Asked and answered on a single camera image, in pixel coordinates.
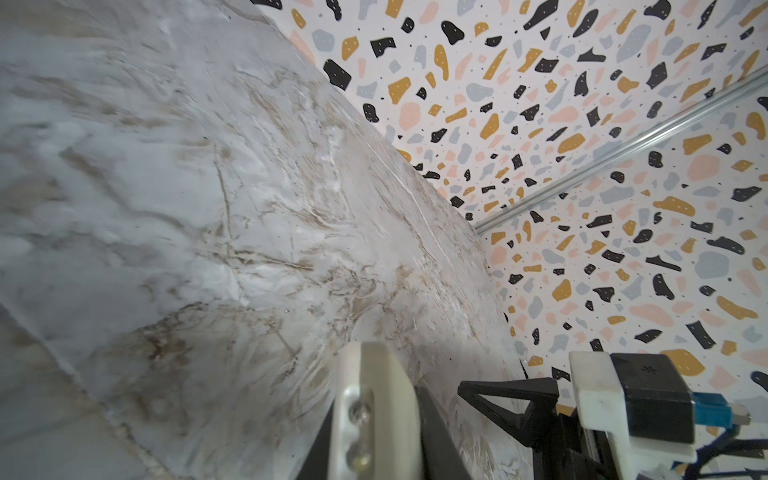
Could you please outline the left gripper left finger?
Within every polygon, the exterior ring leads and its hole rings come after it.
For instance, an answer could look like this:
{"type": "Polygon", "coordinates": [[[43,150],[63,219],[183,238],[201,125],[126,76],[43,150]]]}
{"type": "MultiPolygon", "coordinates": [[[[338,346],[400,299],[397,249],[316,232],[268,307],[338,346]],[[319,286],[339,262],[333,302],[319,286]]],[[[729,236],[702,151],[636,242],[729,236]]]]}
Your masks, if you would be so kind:
{"type": "Polygon", "coordinates": [[[327,480],[332,441],[334,404],[331,404],[296,480],[327,480]]]}

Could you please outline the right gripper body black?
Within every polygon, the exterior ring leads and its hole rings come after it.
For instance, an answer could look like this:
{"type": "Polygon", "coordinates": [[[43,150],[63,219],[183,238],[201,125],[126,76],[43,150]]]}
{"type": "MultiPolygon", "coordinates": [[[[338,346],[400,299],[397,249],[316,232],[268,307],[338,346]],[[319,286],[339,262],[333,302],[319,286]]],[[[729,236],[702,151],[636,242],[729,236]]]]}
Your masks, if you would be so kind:
{"type": "Polygon", "coordinates": [[[533,478],[617,479],[607,435],[584,429],[576,412],[558,413],[533,449],[533,478]]]}

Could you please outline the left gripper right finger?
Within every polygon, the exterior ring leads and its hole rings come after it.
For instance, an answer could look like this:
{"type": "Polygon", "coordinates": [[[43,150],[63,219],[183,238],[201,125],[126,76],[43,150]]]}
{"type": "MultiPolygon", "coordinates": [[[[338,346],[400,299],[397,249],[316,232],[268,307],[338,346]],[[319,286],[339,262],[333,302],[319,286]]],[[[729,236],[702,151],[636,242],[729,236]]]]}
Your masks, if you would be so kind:
{"type": "Polygon", "coordinates": [[[424,478],[430,480],[471,480],[432,395],[423,386],[418,386],[415,391],[421,418],[424,478]]]}

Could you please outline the white remote control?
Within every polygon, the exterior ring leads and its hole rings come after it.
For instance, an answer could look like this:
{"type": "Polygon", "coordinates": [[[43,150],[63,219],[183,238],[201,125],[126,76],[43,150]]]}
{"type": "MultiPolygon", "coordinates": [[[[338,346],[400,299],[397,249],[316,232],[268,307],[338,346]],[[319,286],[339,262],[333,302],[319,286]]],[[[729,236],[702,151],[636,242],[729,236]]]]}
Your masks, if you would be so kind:
{"type": "Polygon", "coordinates": [[[415,388],[382,343],[354,342],[338,353],[327,477],[424,477],[415,388]]]}

